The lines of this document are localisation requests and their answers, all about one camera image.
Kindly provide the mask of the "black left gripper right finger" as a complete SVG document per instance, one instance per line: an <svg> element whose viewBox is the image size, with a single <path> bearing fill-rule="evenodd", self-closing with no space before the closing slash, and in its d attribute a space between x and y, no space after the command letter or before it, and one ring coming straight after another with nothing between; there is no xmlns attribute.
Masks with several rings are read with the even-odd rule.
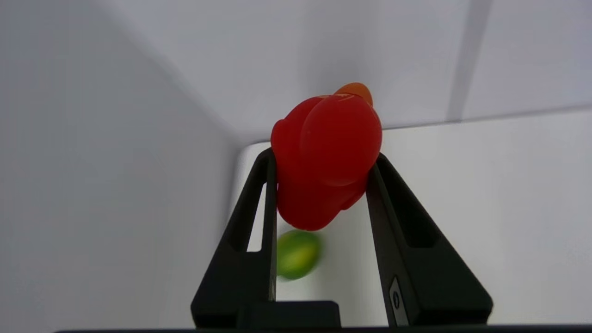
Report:
<svg viewBox="0 0 592 333"><path fill-rule="evenodd" d="M486 324L491 296L384 154L366 199L389 326Z"/></svg>

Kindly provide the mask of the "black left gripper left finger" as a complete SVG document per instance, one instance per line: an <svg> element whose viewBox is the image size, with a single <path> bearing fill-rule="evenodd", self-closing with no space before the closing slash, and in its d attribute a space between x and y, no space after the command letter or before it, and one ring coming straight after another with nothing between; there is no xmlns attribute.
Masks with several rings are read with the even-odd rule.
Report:
<svg viewBox="0 0 592 333"><path fill-rule="evenodd" d="M261 249L248 252L265 191ZM237 327L241 310L276 299L277 177L272 149L258 154L191 303L198 329Z"/></svg>

